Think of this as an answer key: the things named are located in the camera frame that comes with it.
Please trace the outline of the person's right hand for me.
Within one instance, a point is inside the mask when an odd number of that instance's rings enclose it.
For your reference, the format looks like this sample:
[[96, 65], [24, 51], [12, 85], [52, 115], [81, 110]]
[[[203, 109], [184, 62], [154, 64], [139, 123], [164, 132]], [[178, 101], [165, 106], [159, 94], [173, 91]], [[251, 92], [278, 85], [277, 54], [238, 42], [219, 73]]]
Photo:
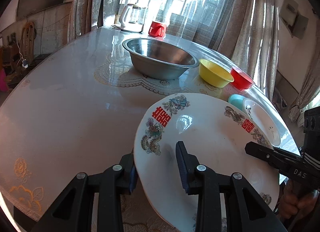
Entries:
[[279, 200], [278, 217], [284, 220], [291, 216], [296, 216], [298, 219], [304, 218], [314, 209], [319, 197], [319, 191], [315, 190], [298, 199], [297, 194], [294, 193], [295, 185], [297, 184], [289, 179]]

